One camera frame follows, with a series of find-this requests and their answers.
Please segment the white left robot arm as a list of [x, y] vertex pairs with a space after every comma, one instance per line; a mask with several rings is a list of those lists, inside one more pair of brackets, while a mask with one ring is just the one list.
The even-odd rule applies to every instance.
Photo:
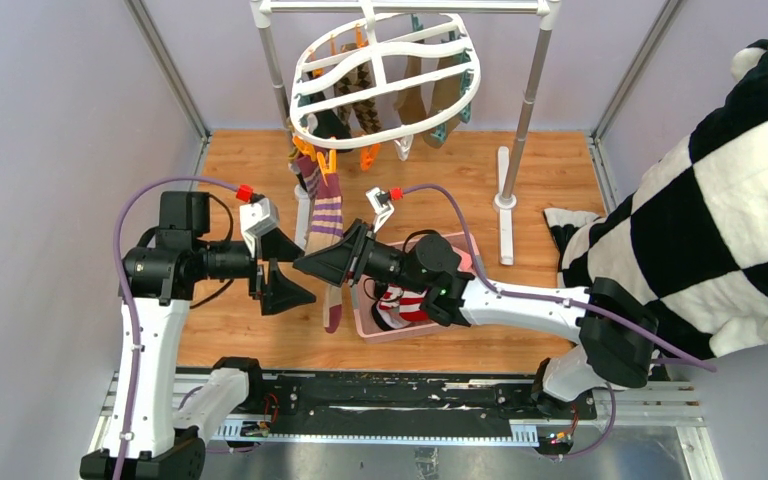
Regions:
[[262, 315], [315, 301], [281, 272], [302, 250], [281, 231], [274, 204], [254, 193], [240, 198], [230, 227], [242, 239], [210, 241], [214, 196], [164, 192], [157, 224], [121, 256], [123, 351], [116, 395], [101, 446], [81, 460], [82, 478], [197, 479], [208, 443], [235, 409], [275, 421], [278, 400], [267, 391], [259, 362], [248, 357], [220, 359], [203, 385], [180, 404], [173, 401], [181, 334], [197, 283], [244, 280]]

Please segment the red white striped sock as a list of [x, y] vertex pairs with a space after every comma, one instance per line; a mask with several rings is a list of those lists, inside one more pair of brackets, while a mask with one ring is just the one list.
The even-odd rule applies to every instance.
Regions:
[[400, 299], [402, 290], [398, 287], [376, 282], [373, 288], [373, 305], [370, 309], [375, 324], [382, 331], [406, 328], [410, 322], [401, 316]]
[[428, 322], [429, 315], [422, 309], [424, 298], [422, 296], [408, 296], [404, 294], [398, 301], [399, 317], [410, 324]]

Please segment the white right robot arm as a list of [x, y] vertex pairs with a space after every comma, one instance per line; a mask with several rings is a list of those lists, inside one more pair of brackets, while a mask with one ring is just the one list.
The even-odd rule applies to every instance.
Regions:
[[442, 326], [503, 325], [574, 342], [537, 370], [531, 403], [544, 417], [558, 416], [593, 388], [648, 383], [658, 322], [611, 280], [555, 290], [493, 282], [480, 277], [478, 261], [466, 267], [462, 253], [436, 232], [397, 248], [379, 242], [360, 220], [338, 243], [295, 260], [294, 267], [333, 286], [370, 279], [417, 293], [421, 310]]

